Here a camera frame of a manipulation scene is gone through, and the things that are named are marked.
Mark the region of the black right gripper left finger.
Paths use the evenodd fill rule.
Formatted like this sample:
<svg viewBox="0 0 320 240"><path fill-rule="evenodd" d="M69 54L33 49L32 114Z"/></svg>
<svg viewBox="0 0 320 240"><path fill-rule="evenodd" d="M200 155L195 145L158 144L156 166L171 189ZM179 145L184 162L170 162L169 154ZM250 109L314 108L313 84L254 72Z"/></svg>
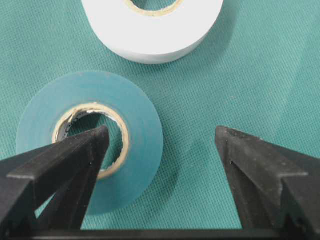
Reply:
<svg viewBox="0 0 320 240"><path fill-rule="evenodd" d="M0 162L3 240L93 240L81 230L110 143L106 126Z"/></svg>

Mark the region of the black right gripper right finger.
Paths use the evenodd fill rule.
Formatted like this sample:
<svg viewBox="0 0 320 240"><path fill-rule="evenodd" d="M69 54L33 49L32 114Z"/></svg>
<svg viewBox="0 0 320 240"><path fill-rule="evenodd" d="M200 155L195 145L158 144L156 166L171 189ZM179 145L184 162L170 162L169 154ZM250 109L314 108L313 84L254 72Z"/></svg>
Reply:
<svg viewBox="0 0 320 240"><path fill-rule="evenodd" d="M221 125L214 141L241 223L228 238L319 239L318 158Z"/></svg>

